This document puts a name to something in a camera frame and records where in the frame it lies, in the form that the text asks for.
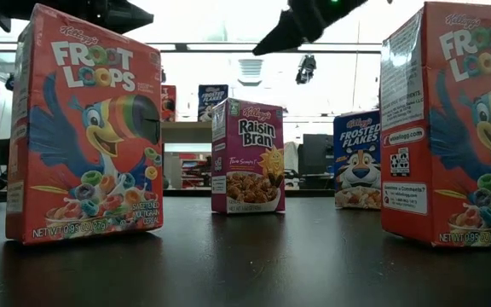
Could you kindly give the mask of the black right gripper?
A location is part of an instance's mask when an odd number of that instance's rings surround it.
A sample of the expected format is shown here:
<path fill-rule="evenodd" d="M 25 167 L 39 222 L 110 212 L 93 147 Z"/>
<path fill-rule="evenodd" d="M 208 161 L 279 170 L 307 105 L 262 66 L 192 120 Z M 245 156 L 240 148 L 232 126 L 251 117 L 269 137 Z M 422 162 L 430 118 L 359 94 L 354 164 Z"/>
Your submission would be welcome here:
<path fill-rule="evenodd" d="M 290 0 L 276 26 L 252 50 L 267 55 L 296 49 L 318 40 L 326 28 L 358 9 L 367 0 Z"/>

